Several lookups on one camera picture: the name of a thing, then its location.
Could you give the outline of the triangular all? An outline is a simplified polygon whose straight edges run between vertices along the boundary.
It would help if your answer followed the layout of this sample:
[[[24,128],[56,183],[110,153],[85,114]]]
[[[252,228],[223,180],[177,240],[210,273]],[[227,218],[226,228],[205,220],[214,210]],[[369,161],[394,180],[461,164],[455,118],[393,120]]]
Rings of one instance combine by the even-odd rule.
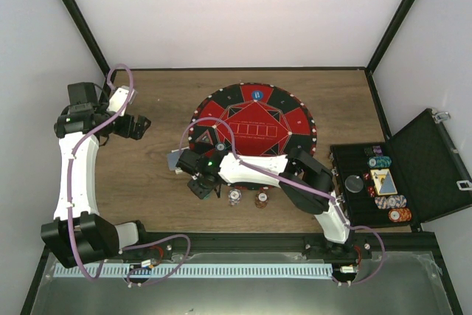
[[[196,143],[213,145],[212,135],[209,130],[205,130],[196,140]]]

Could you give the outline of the blue small blind button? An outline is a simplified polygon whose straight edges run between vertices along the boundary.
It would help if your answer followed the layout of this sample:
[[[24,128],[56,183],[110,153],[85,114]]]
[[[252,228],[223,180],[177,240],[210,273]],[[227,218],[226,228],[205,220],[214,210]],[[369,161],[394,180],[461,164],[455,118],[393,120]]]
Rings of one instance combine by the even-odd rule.
[[[251,98],[254,101],[262,100],[264,98],[264,93],[261,90],[254,90],[251,92]]]

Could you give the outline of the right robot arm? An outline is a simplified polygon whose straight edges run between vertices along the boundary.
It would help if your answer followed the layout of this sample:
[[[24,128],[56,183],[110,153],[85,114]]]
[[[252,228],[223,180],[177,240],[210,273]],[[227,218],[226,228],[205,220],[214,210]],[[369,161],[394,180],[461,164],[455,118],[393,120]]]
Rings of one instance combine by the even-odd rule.
[[[219,150],[206,156],[184,149],[178,152],[176,168],[191,176],[187,186],[200,199],[224,184],[279,188],[297,209],[315,217],[332,256],[343,258],[354,249],[350,221],[336,197],[331,170],[301,148],[279,156]]]

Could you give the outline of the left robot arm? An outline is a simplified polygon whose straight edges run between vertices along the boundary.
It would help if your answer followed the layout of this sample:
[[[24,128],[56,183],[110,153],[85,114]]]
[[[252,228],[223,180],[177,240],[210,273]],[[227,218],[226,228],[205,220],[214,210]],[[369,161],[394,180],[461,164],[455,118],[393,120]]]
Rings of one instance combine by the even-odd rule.
[[[116,89],[101,102],[93,83],[68,86],[69,105],[54,132],[61,154],[58,204],[53,220],[41,227],[41,238],[63,267],[95,263],[118,255],[121,249],[136,259],[150,251],[140,221],[114,225],[100,216],[96,200],[95,165],[101,138],[116,134],[139,140],[150,127],[147,117],[126,113],[136,91]]]

